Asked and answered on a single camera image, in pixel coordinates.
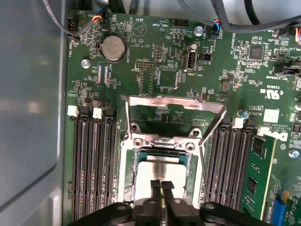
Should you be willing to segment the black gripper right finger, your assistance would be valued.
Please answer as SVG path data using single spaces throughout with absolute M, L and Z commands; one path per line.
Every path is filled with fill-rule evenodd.
M 264 221 L 215 202 L 205 202 L 197 209 L 186 200 L 174 197 L 174 185 L 171 181 L 163 181 L 162 188 L 170 220 L 169 226 L 267 225 Z

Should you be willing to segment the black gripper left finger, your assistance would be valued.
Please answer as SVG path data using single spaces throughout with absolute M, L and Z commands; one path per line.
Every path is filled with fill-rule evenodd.
M 79 220 L 71 226 L 159 226 L 161 217 L 161 183 L 150 182 L 151 197 L 140 199 L 133 208 L 125 202 L 116 202 Z

